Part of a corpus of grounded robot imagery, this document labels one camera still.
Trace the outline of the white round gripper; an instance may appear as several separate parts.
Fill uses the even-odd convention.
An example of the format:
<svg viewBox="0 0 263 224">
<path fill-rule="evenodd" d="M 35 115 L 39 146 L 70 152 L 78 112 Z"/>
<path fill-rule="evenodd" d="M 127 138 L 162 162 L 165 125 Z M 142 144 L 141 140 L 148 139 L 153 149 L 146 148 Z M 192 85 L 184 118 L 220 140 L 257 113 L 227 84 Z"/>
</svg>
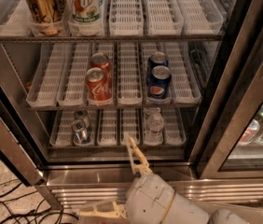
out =
<svg viewBox="0 0 263 224">
<path fill-rule="evenodd" d="M 126 193 L 126 209 L 116 200 L 104 200 L 82 206 L 79 214 L 104 218 L 127 218 L 128 215 L 131 224 L 207 224 L 209 214 L 176 193 L 160 176 L 152 174 L 134 139 L 128 133 L 124 133 L 124 139 L 132 172 L 142 175 L 132 181 Z"/>
</svg>

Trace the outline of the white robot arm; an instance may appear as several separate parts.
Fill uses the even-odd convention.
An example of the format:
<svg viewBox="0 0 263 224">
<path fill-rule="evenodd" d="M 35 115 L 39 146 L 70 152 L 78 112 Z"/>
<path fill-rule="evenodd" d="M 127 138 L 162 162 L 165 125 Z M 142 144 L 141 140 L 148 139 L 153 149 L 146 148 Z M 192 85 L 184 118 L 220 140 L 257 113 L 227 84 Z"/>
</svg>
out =
<svg viewBox="0 0 263 224">
<path fill-rule="evenodd" d="M 192 201 L 176 193 L 171 185 L 150 168 L 143 152 L 132 137 L 124 133 L 131 169 L 140 177 L 132 181 L 124 205 L 110 200 L 113 209 L 100 211 L 98 202 L 79 211 L 83 217 L 125 218 L 131 224 L 248 224 L 228 209 L 215 210 L 211 215 Z"/>
</svg>

